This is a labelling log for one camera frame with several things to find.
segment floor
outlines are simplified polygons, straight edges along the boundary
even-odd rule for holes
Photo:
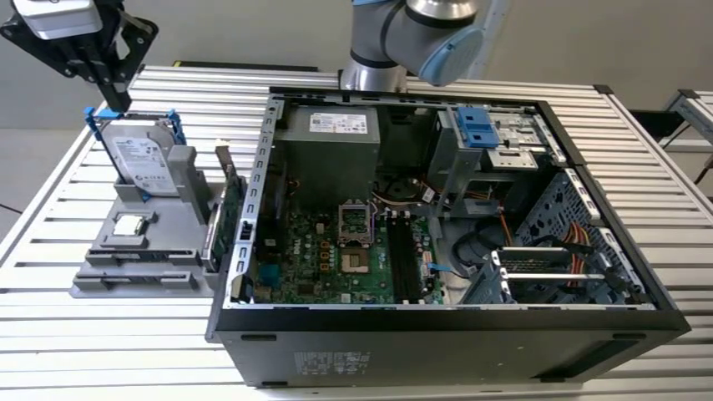
[[[24,210],[77,135],[78,129],[0,129],[0,204]],[[0,240],[18,217],[0,207]]]

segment small chip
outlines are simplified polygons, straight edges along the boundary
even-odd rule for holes
[[[271,297],[271,288],[254,286],[253,297],[257,302],[269,302],[269,298]]]
[[[314,284],[297,284],[298,295],[314,295]]]
[[[114,236],[137,236],[143,230],[146,219],[143,216],[121,215],[113,225]]]

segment white label sticker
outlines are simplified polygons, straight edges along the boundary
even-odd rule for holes
[[[433,196],[435,195],[435,191],[431,190],[430,188],[425,188],[425,192],[423,192],[423,202],[425,203],[431,203],[433,201]]]
[[[175,185],[158,144],[147,138],[130,137],[113,138],[113,144],[131,175],[131,183],[150,194],[174,192]]]
[[[294,362],[301,375],[366,374],[370,352],[297,352]]]
[[[334,134],[367,134],[363,114],[313,113],[309,117],[309,131]]]

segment metal table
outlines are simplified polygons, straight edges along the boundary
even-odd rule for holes
[[[666,105],[713,144],[713,92],[681,89]]]
[[[247,174],[267,86],[335,87],[335,75],[147,67],[134,111],[181,113],[197,165],[230,142]],[[254,390],[203,342],[210,299],[71,299],[65,289],[114,198],[115,174],[82,131],[0,245],[0,394],[38,399],[713,398],[713,206],[617,98],[593,86],[459,81],[411,93],[541,99],[553,106],[693,331],[583,385]]]

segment white wall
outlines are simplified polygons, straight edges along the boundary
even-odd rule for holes
[[[629,108],[713,89],[713,1],[510,0],[486,79],[607,84]]]
[[[510,0],[486,79],[610,84],[629,106],[658,108],[679,87],[713,89],[710,0]],[[125,0],[159,25],[146,63],[175,59],[339,69],[349,0]],[[0,16],[9,16],[0,0]],[[99,100],[0,40],[0,128],[77,128]]]

